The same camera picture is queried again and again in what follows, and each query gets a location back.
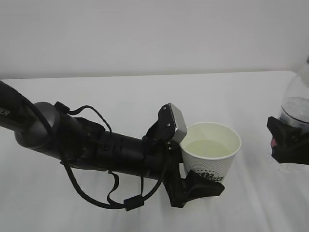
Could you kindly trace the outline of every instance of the white table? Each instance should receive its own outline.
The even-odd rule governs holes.
[[[33,102],[97,108],[114,132],[141,138],[172,102],[187,125],[215,121],[235,129],[242,149],[220,197],[170,207],[163,186],[130,212],[92,206],[78,196],[59,161],[19,147],[0,129],[0,230],[3,232],[307,232],[309,167],[270,157],[267,118],[277,116],[292,72],[23,79],[5,82]],[[82,116],[100,122],[91,111]],[[82,188],[105,201],[113,177],[75,170]],[[145,192],[155,184],[145,180]],[[138,177],[120,175],[113,198],[138,194]]]

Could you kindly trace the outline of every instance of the wire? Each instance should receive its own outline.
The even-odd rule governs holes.
[[[144,176],[140,176],[140,194],[143,195],[144,192]]]
[[[161,183],[162,183],[162,181],[163,181],[163,179],[164,179],[164,176],[165,176],[165,173],[166,173],[167,168],[168,168],[168,162],[166,161],[166,158],[165,158],[165,160],[164,160],[164,166],[163,166],[163,169],[162,169],[162,171],[161,171],[161,175],[160,175],[160,177],[159,177],[157,183],[156,183],[155,186],[153,187],[153,189],[150,190],[150,191],[143,197],[144,201],[148,200],[148,199],[158,190],[158,188],[160,187],[160,185],[161,185]]]
[[[96,112],[96,114],[103,120],[103,122],[105,123],[105,125],[108,127],[108,130],[110,131],[110,133],[112,133],[112,128],[110,127],[110,125],[108,124],[108,122],[105,120],[105,118],[92,106],[90,105],[84,105],[80,108],[78,108],[77,110],[73,110],[73,111],[69,111],[68,114],[69,115],[77,115],[79,114],[81,111],[83,111],[84,109],[91,109],[94,112]]]

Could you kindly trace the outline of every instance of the robotic arm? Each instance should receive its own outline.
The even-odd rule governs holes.
[[[95,111],[109,131],[85,118],[72,117],[85,108]],[[207,180],[190,171],[180,177],[182,156],[179,143],[186,136],[181,111],[172,103],[161,107],[158,120],[142,139],[113,133],[106,120],[91,106],[71,111],[64,104],[47,102],[32,104],[15,89],[0,81],[0,126],[15,132],[17,142],[28,149],[61,160],[75,190],[88,202],[108,209],[131,210],[143,206],[163,182],[171,206],[183,208],[186,202],[207,196],[219,196],[224,190],[220,183]],[[71,168],[108,171],[156,179],[154,188],[117,203],[98,202],[79,187]]]

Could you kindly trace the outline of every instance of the plastic water bottle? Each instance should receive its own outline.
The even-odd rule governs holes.
[[[279,120],[309,132],[309,58],[285,92]]]

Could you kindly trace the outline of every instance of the white paper cup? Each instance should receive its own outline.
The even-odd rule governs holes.
[[[187,129],[187,135],[180,143],[185,171],[192,170],[204,178],[222,183],[241,147],[240,136],[231,128],[215,122],[198,122]]]

